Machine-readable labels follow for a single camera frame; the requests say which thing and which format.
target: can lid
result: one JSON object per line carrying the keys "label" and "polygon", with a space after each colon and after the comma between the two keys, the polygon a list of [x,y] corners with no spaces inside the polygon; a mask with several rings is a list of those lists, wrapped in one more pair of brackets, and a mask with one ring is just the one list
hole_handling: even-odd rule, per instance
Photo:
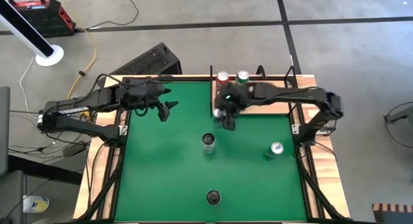
{"label": "can lid", "polygon": [[206,200],[211,205],[216,205],[221,201],[221,195],[216,190],[211,190],[206,194]]}
{"label": "can lid", "polygon": [[214,117],[219,118],[222,116],[222,111],[220,111],[220,109],[216,108],[214,110]]}
{"label": "can lid", "polygon": [[237,75],[240,79],[248,79],[250,77],[250,74],[245,70],[240,70]]}
{"label": "can lid", "polygon": [[206,145],[211,145],[215,141],[215,136],[211,133],[206,133],[202,136],[202,142]]}
{"label": "can lid", "polygon": [[226,81],[228,78],[229,78],[229,75],[226,72],[218,72],[217,74],[217,79],[219,81]]}
{"label": "can lid", "polygon": [[271,145],[271,151],[274,154],[281,154],[284,151],[284,146],[281,143],[273,143]]}
{"label": "can lid", "polygon": [[33,200],[30,196],[23,195],[23,212],[29,212],[33,206]]}

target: metal bracket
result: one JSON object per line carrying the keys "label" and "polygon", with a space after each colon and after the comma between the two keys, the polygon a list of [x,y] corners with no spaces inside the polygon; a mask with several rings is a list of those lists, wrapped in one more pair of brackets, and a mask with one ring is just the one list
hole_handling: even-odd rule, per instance
{"label": "metal bracket", "polygon": [[293,135],[298,135],[299,134],[299,125],[291,125],[291,130]]}
{"label": "metal bracket", "polygon": [[[299,125],[291,125],[291,130],[292,130],[293,135],[298,135]],[[328,125],[325,125],[323,128],[321,128],[320,130],[316,132],[316,135],[320,135],[320,136],[329,136],[330,134],[331,134],[331,130]]]}
{"label": "metal bracket", "polygon": [[128,126],[127,125],[119,125],[119,135],[125,136],[128,134]]}

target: gray floor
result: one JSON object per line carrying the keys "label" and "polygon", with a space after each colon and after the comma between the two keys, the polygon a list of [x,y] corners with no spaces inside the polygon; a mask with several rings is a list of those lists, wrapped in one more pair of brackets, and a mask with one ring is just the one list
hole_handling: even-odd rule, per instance
{"label": "gray floor", "polygon": [[[280,20],[276,0],[134,1],[140,13],[130,25]],[[85,26],[107,19],[126,22],[133,17],[132,5],[127,0],[68,2]],[[413,15],[413,0],[284,2],[288,18],[293,20]],[[413,24],[307,25],[291,29],[303,73],[315,74],[319,86],[343,98],[345,117],[339,121],[332,141],[351,216],[373,221],[372,203],[412,204],[413,149],[403,148],[390,139],[384,129],[383,115],[397,104],[413,100],[410,85]],[[281,74],[290,65],[282,26],[102,32],[93,36],[97,42],[97,61],[80,82],[77,95],[84,94],[98,74],[115,70],[160,42],[180,58],[185,74],[205,74],[209,65],[214,65],[217,71],[253,73],[260,64],[268,73]],[[24,84],[31,110],[41,109],[46,101],[64,99],[77,71],[83,69],[93,55],[93,46],[86,34],[49,41],[64,48],[65,58],[50,68],[34,64],[26,75]],[[24,110],[19,78],[32,53],[14,36],[0,36],[0,43],[0,62],[4,68],[0,71],[0,85],[11,87],[12,108]],[[20,117],[11,120],[11,145],[40,147],[50,143],[27,120]],[[390,131],[410,144],[411,128],[402,121],[390,126]],[[75,135],[64,138],[74,139]],[[61,152],[56,152],[47,156],[60,155]],[[85,154],[55,164],[77,170],[84,166]],[[38,179],[29,179],[28,191],[39,183]],[[49,182],[37,193],[52,198],[50,210],[29,216],[29,221],[44,219],[45,223],[51,223],[70,219],[78,189]],[[57,205],[61,205],[60,210],[55,208]]]}

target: green soda can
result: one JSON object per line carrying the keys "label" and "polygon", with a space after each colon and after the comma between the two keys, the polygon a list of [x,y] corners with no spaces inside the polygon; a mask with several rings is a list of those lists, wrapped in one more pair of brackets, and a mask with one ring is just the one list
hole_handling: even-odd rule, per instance
{"label": "green soda can", "polygon": [[267,160],[271,160],[276,155],[283,153],[283,151],[284,151],[284,146],[281,143],[273,143],[273,144],[271,144],[271,147],[269,147],[264,152],[264,157]]}
{"label": "green soda can", "polygon": [[250,79],[250,74],[246,70],[240,70],[237,73],[237,82],[239,84],[247,83],[248,80]]}

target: green felt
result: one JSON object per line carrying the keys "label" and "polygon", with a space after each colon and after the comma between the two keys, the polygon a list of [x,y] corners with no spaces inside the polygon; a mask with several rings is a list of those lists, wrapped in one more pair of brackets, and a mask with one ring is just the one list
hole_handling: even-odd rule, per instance
{"label": "green felt", "polygon": [[[290,123],[284,115],[240,116],[235,131],[214,129],[209,82],[175,82],[167,122],[157,110],[130,119],[115,221],[304,221]],[[202,135],[216,137],[204,154]],[[267,161],[273,142],[284,153]],[[207,203],[207,192],[222,200]]]}

